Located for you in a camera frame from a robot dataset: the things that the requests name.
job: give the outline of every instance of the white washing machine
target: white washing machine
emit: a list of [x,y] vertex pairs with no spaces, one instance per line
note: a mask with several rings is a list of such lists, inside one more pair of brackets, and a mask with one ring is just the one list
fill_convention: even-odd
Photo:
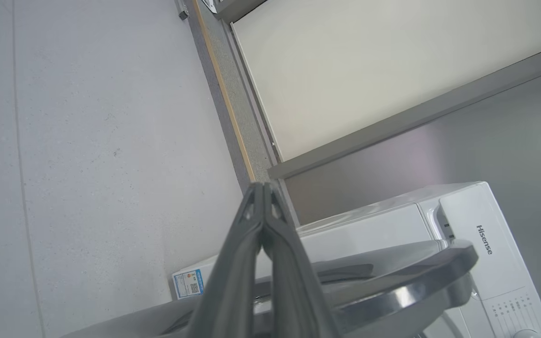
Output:
[[[486,182],[428,186],[299,227],[312,263],[436,239],[473,243],[471,299],[421,334],[428,338],[541,338],[541,301],[498,203]],[[178,298],[206,290],[216,256],[173,274]],[[257,258],[256,278],[272,263]]]

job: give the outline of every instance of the tile grout line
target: tile grout line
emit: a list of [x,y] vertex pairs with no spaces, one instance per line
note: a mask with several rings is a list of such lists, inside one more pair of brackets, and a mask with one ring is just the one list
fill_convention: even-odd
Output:
[[18,150],[18,169],[20,171],[20,190],[22,195],[22,209],[24,211],[24,229],[26,230],[26,241],[28,242],[28,257],[31,264],[32,287],[35,291],[37,301],[37,313],[39,315],[39,325],[41,327],[41,336],[45,337],[45,324],[43,323],[43,312],[41,311],[41,299],[39,299],[39,289],[37,288],[37,277],[35,274],[35,263],[32,255],[31,233],[28,227],[28,211],[26,208],[26,193],[24,192],[24,173],[22,171],[22,155],[20,151],[20,118],[18,116],[18,86],[15,67],[15,0],[11,2],[11,31],[12,31],[12,69],[14,77],[14,114],[15,114],[15,138]]

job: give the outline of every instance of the stainless steel panel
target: stainless steel panel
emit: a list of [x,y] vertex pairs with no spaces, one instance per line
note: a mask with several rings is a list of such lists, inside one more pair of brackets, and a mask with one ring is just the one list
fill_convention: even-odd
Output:
[[541,296],[541,77],[286,180],[302,224],[429,184],[485,180]]

